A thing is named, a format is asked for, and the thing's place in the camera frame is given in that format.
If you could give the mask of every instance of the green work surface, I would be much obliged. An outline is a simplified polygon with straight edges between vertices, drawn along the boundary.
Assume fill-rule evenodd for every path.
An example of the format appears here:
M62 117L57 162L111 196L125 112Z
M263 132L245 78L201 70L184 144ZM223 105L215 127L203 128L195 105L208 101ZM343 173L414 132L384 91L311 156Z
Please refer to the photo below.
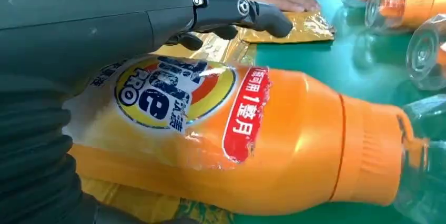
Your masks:
M341 0L318 2L324 16L337 29L336 39L295 45L258 45L256 65L305 72L336 91L374 103L401 106L433 94L418 91L408 79L405 57L410 34L373 35L364 27L364 9L345 9ZM327 203L289 216L237 215L236 223L412 222L392 207Z

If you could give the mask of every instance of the orange bottle cap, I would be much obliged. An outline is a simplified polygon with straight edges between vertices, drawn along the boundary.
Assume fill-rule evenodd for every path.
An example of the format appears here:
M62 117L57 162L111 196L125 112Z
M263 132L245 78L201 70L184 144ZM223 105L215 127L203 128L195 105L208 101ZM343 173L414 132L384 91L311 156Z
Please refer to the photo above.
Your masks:
M401 174L400 124L411 130L409 119L394 106L375 105L347 96L342 99L344 149L331 201L387 206L397 194Z

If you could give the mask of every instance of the prosthetic hand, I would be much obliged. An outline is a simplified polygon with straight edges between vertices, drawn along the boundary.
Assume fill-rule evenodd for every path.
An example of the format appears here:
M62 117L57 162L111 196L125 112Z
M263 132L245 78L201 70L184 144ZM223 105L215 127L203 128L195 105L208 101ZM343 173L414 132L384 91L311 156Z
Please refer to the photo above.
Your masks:
M214 32L223 39L233 39L237 30L231 26L267 31L276 37L287 36L292 29L288 18L276 7L248 0L192 0L196 32ZM197 50L202 41L190 33L178 33L171 37L168 45L182 44Z
M231 38L230 25L292 28L247 0L0 0L2 223L141 223L82 193L62 104L106 64L166 43L200 47L190 31Z

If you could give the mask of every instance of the gold foil bag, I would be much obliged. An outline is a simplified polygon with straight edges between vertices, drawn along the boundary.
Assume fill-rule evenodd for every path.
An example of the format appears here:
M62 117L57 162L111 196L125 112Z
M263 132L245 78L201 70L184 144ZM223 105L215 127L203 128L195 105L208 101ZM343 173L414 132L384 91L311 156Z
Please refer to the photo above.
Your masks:
M258 32L243 28L239 32L240 39L249 43L307 43L323 40L334 40L335 29L328 24L319 11L285 13L293 23L293 29L288 36L277 38L268 32Z

